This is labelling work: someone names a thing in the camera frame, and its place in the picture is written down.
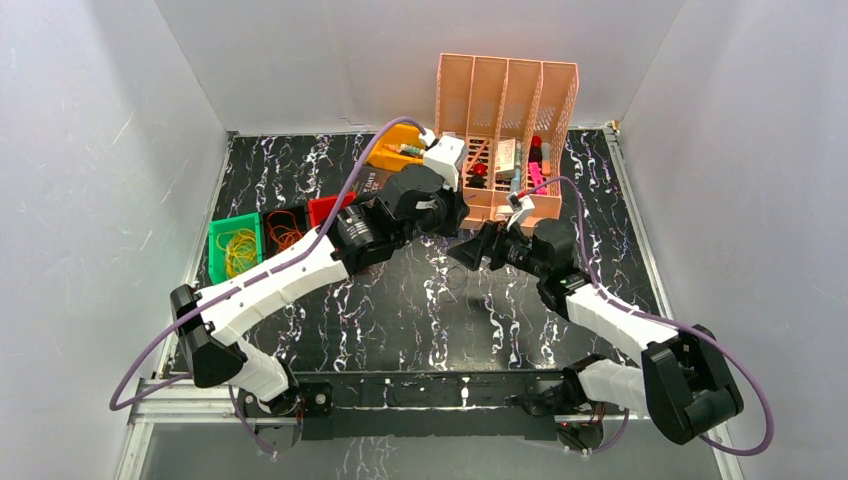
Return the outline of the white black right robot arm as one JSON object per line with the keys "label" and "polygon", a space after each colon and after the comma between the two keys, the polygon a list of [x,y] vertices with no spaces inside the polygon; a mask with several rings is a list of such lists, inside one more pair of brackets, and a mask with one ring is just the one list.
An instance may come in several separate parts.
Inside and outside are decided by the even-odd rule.
{"label": "white black right robot arm", "polygon": [[565,368],[565,405],[590,413],[601,401],[648,415],[660,433],[683,445],[744,410],[744,401],[712,333],[696,325],[681,331],[618,308],[602,297],[578,265],[579,248],[567,221],[539,221],[532,235],[487,221],[451,258],[469,270],[509,265],[536,277],[543,304],[591,330],[631,360],[619,365],[594,356]]}

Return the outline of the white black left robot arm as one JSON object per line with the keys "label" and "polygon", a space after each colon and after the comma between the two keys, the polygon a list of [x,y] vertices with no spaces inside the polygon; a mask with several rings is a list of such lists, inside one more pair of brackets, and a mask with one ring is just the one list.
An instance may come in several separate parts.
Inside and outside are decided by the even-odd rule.
{"label": "white black left robot arm", "polygon": [[194,385],[237,387],[271,414],[290,414],[299,400],[290,368],[245,334],[310,292],[389,260],[422,234],[456,235],[469,212],[462,190],[423,165],[409,165],[283,252],[231,280],[190,290],[180,342]]}

